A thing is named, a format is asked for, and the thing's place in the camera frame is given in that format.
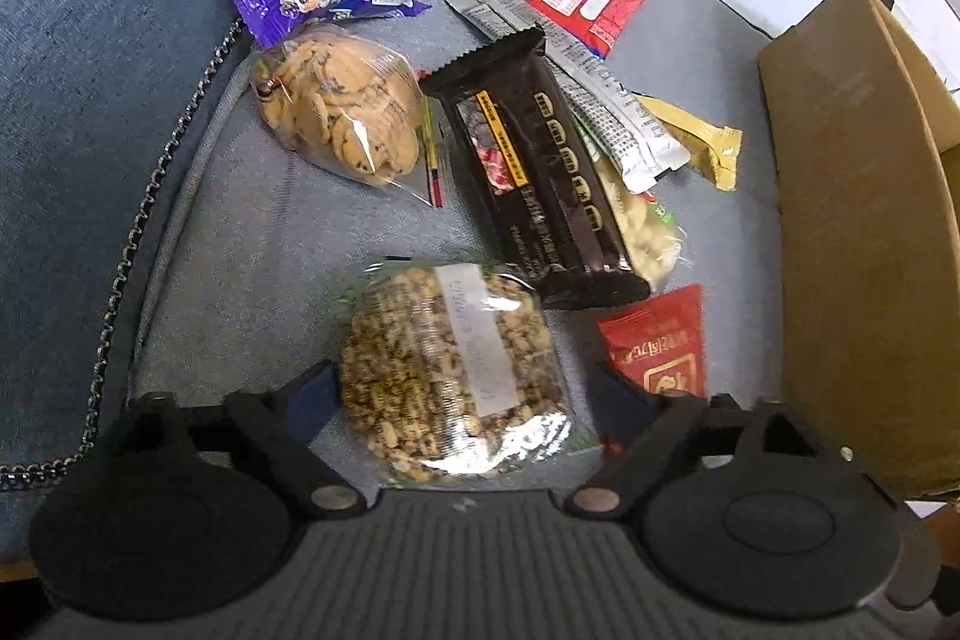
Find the clear bag of cookies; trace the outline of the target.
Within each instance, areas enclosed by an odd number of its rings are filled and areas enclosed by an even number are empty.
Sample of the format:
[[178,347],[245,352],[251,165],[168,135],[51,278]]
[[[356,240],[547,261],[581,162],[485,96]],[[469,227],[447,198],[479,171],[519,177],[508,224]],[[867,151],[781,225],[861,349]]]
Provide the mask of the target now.
[[409,60],[335,26],[313,26],[252,60],[252,94],[281,146],[368,187],[443,204],[436,127]]

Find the clear green sachima packet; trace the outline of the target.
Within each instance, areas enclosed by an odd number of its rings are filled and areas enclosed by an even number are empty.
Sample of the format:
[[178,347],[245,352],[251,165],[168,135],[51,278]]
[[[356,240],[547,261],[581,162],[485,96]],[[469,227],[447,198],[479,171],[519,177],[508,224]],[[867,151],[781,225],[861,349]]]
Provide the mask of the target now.
[[683,257],[685,230],[651,191],[628,190],[601,147],[585,131],[581,138],[612,206],[631,268],[654,294],[659,294]]

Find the grey deer print sofa cover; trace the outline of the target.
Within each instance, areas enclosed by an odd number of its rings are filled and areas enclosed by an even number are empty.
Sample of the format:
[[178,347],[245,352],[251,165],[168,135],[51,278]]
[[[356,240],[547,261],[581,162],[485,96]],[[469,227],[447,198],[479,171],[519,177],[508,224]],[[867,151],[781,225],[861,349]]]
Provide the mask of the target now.
[[257,39],[195,154],[130,392],[335,370],[359,492],[573,491],[611,417],[774,399],[903,498],[958,489],[958,107],[882,0],[766,35],[643,0],[602,62],[547,0]]

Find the yellow snack bar wrapper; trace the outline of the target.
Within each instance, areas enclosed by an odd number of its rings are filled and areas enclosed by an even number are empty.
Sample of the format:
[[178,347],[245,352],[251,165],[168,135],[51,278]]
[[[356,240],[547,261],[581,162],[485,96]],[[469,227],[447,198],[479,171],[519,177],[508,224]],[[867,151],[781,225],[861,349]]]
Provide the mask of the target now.
[[736,190],[737,164],[742,149],[743,133],[738,128],[716,127],[693,113],[664,99],[638,96],[641,106],[667,127],[686,151],[690,166],[719,191]]

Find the blue denim cushion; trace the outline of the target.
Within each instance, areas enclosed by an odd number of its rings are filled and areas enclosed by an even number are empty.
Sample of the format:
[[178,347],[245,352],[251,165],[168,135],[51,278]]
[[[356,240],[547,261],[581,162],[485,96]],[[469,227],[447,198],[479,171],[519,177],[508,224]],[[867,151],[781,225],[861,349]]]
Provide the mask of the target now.
[[231,0],[2,0],[2,459],[75,453],[127,234]]

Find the small red snack packet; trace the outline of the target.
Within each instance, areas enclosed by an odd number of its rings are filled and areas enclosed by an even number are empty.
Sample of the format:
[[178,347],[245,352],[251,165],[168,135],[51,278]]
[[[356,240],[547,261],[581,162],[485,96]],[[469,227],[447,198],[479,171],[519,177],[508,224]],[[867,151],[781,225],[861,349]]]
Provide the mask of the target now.
[[706,395],[701,286],[679,287],[597,323],[608,362],[652,395]]

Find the clear bag of nut mix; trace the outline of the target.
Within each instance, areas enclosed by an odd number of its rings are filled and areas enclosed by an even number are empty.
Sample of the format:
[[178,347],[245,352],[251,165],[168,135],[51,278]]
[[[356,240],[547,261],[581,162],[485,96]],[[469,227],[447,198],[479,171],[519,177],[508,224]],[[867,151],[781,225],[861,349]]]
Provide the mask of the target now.
[[338,375],[348,425],[395,484],[490,479],[599,445],[512,266],[370,266]]

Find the brown cardboard box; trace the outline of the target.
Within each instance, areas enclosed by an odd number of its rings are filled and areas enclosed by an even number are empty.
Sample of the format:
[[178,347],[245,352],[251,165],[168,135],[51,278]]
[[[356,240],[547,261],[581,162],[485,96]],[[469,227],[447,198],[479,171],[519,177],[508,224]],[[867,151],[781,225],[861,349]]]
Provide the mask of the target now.
[[957,101],[880,0],[823,0],[758,69],[784,396],[901,497],[957,494]]

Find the silver snack bar wrapper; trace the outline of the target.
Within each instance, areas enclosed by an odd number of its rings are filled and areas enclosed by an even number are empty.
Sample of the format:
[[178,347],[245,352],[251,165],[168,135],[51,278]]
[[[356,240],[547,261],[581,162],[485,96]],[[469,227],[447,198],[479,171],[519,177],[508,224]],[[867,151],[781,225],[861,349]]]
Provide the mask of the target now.
[[690,151],[662,120],[613,76],[576,37],[524,0],[446,0],[448,7],[488,39],[539,28],[545,58],[576,119],[633,193],[690,163]]

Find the dark brown snack bar wrapper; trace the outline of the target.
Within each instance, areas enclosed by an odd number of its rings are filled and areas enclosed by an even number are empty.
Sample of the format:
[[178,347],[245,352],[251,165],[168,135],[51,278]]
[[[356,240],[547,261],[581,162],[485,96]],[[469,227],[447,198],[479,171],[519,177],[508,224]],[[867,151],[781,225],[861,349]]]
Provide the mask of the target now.
[[622,307],[651,296],[631,268],[539,28],[464,53],[420,86],[466,150],[503,257],[547,307]]

